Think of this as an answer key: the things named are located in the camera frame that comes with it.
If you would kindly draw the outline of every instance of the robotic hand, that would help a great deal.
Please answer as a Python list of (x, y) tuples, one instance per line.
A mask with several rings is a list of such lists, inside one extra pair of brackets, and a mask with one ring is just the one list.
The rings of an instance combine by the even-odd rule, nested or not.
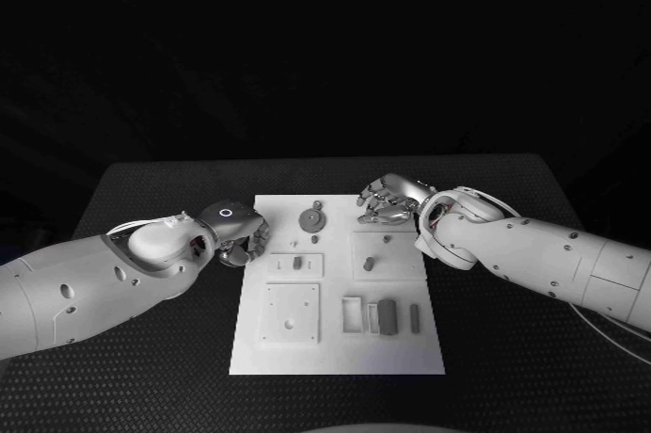
[[(514, 217), (479, 198), (499, 205)], [(519, 217), (485, 193), (431, 186), (385, 174), (357, 200), (370, 199), (359, 223), (400, 224), (414, 214), (414, 247), (460, 270), (488, 271), (547, 297), (651, 331), (651, 252), (590, 233)]]
[(266, 240), (264, 219), (223, 200), (197, 218), (132, 221), (8, 262), (0, 266), (0, 360), (115, 327), (182, 294), (214, 253), (224, 265), (246, 265)]

